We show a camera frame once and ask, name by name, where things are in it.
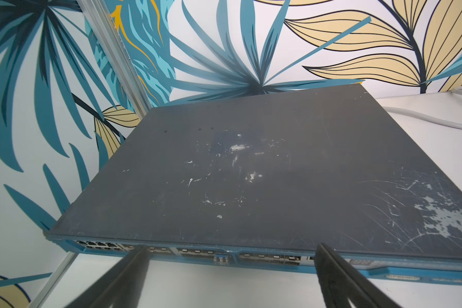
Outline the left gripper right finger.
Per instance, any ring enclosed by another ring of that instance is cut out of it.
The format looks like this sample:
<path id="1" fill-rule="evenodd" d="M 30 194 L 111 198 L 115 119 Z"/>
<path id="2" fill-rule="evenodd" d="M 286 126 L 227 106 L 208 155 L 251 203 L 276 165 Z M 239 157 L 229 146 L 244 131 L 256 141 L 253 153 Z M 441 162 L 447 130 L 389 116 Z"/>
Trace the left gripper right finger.
<path id="1" fill-rule="evenodd" d="M 326 244 L 318 245 L 314 265 L 326 307 L 399 307 Z"/>

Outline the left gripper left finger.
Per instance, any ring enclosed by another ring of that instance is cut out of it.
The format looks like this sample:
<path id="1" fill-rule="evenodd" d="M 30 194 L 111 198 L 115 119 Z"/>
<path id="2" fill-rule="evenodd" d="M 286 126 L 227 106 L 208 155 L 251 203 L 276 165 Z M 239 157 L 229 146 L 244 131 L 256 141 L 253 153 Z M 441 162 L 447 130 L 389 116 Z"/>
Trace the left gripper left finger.
<path id="1" fill-rule="evenodd" d="M 137 307 L 150 259 L 148 248 L 138 246 L 68 304 L 68 307 Z"/>

